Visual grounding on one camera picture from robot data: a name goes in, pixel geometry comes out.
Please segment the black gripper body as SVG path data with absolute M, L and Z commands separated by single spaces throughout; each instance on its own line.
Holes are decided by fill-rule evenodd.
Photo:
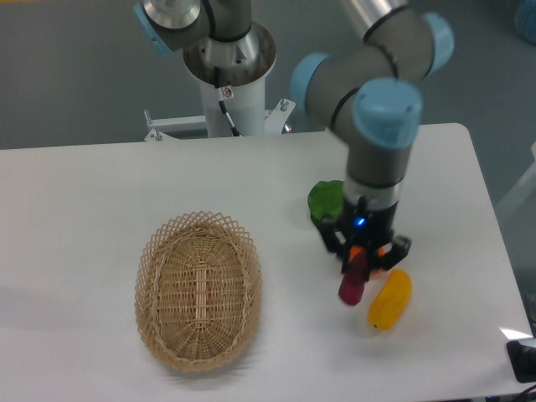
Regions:
M 357 211 L 357 206 L 343 198 L 342 212 L 338 217 L 338 231 L 343 234 L 343 242 L 338 246 L 337 255 L 343 255 L 345 243 L 352 239 L 352 245 L 369 250 L 376 255 L 394 237 L 393 223 L 398 204 L 387 209 Z

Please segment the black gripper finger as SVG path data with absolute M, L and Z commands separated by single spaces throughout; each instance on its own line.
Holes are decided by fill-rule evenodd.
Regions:
M 335 254 L 342 262 L 341 272 L 347 272 L 350 266 L 350 250 L 353 246 L 351 231 L 345 227 L 340 218 L 324 215 L 317 226 L 328 252 Z
M 382 266 L 385 271 L 390 271 L 409 254 L 412 240 L 399 234 L 396 235 L 389 244 L 389 250 L 385 251 L 384 257 L 379 262 L 379 265 Z M 372 259 L 376 256 L 376 252 L 379 248 L 380 247 L 367 248 L 367 256 L 369 257 L 370 265 L 373 264 Z

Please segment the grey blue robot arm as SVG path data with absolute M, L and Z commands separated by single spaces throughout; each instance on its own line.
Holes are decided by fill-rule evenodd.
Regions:
M 344 280 L 363 284 L 409 252 L 410 240 L 392 225 L 422 112 L 415 82 L 448 63 L 455 40 L 441 15 L 420 15 L 406 1 L 346 1 L 343 9 L 362 48 L 342 60 L 309 54 L 291 75 L 290 95 L 348 145 L 343 210 L 323 217 L 320 233 L 342 260 Z M 263 96 L 239 94 L 264 79 L 276 56 L 250 2 L 140 1 L 133 10 L 155 49 L 181 51 L 189 72 L 209 90 L 210 136 L 265 130 Z

